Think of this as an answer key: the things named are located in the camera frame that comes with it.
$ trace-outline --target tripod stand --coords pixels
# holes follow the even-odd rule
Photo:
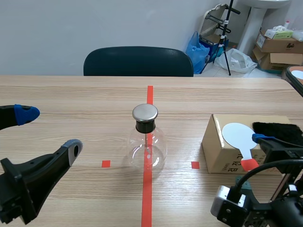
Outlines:
[[[217,46],[217,49],[213,52],[212,56],[210,57],[210,59],[213,58],[214,54],[215,54],[215,57],[214,57],[214,60],[216,59],[217,55],[218,55],[218,52],[219,52],[219,49],[220,47],[223,47],[223,52],[224,52],[224,55],[225,55],[225,60],[226,60],[226,64],[227,64],[227,68],[228,68],[228,72],[229,72],[229,75],[231,76],[231,71],[229,69],[229,65],[228,65],[228,61],[227,61],[227,56],[226,56],[226,30],[227,30],[227,25],[228,25],[228,22],[229,22],[229,17],[230,17],[230,14],[231,12],[234,12],[236,14],[240,14],[239,11],[235,10],[232,8],[232,4],[233,4],[233,0],[231,0],[230,2],[230,5],[227,6],[228,7],[228,12],[227,12],[227,16],[226,16],[226,19],[224,20],[224,27],[223,27],[223,32],[222,32],[222,35],[221,35],[221,38],[220,38],[220,41],[219,41],[219,45]],[[205,64],[204,68],[202,69],[202,71],[200,72],[200,74],[204,71],[204,69],[206,68],[206,66],[208,65],[209,61],[207,61],[207,63]]]

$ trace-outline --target chair backrest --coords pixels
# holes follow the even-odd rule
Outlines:
[[[85,59],[85,76],[193,77],[190,58],[182,51],[148,46],[101,48]]]

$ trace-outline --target cardboard carton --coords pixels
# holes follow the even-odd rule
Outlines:
[[[265,53],[303,53],[303,42],[294,38],[270,39],[263,32],[259,32],[256,44]]]
[[[269,73],[281,74],[288,65],[303,64],[303,54],[298,53],[265,53],[255,47],[253,59],[258,62],[258,67]]]
[[[235,114],[212,114],[203,140],[202,146],[205,154],[207,169],[209,173],[245,174],[241,166],[241,153],[238,149],[229,145],[223,138],[222,129],[229,123],[242,123],[250,128],[254,122],[276,122],[290,124],[285,116],[255,116]],[[265,153],[259,144],[251,150],[251,155],[261,165],[265,160]],[[268,169],[259,174],[280,175],[275,169]]]

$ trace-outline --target blue gripper tip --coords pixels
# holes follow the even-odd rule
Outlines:
[[[19,104],[14,105],[16,122],[18,125],[23,125],[27,122],[32,122],[40,115],[40,111],[36,107],[33,106],[25,106],[25,107],[26,108],[24,109],[22,105]]]

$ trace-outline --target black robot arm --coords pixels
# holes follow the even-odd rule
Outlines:
[[[220,186],[211,213],[231,227],[303,227],[303,183],[301,179],[295,182],[303,168],[303,147],[257,134],[253,140],[267,156],[264,164],[238,179],[235,186]],[[247,180],[271,167],[285,176],[269,203],[259,203]]]

